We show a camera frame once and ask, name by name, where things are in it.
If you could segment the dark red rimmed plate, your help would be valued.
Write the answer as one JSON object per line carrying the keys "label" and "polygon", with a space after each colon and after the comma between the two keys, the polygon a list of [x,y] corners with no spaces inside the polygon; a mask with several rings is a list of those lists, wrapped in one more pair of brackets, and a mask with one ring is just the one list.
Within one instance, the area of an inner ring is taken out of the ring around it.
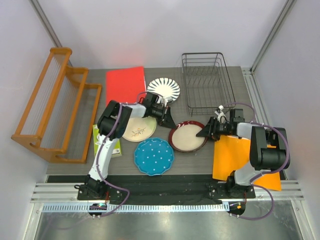
{"label": "dark red rimmed plate", "polygon": [[195,152],[208,141],[207,137],[196,136],[204,127],[202,123],[195,120],[180,122],[169,132],[168,142],[178,152]]}

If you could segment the blue polka dot plate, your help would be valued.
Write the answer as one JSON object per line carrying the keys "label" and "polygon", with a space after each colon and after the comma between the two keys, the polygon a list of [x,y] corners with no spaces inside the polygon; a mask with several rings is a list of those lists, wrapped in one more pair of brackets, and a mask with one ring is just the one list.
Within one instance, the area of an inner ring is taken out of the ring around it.
{"label": "blue polka dot plate", "polygon": [[148,176],[159,176],[168,171],[175,160],[170,144],[161,138],[152,137],[140,142],[133,155],[138,170]]}

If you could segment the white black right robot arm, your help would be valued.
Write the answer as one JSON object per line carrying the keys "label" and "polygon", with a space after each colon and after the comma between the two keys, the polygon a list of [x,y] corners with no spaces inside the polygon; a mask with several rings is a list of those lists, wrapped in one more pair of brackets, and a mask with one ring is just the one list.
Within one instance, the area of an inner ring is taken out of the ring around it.
{"label": "white black right robot arm", "polygon": [[215,114],[196,134],[214,141],[212,196],[252,198],[255,182],[280,190],[279,172],[290,165],[286,130],[246,122],[241,108],[231,109],[229,118],[222,106]]}

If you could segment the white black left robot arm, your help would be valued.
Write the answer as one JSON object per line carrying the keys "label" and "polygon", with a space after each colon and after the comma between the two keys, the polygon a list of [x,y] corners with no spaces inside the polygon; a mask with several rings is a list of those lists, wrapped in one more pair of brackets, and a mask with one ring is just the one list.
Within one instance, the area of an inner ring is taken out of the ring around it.
{"label": "white black left robot arm", "polygon": [[134,103],[111,100],[98,119],[98,148],[92,167],[83,184],[76,184],[78,200],[101,200],[107,196],[108,188],[126,192],[128,189],[115,186],[107,181],[108,169],[114,147],[123,136],[129,120],[132,118],[152,117],[159,126],[174,129],[176,124],[168,106],[173,99],[157,93],[145,92],[144,97],[138,97]]}

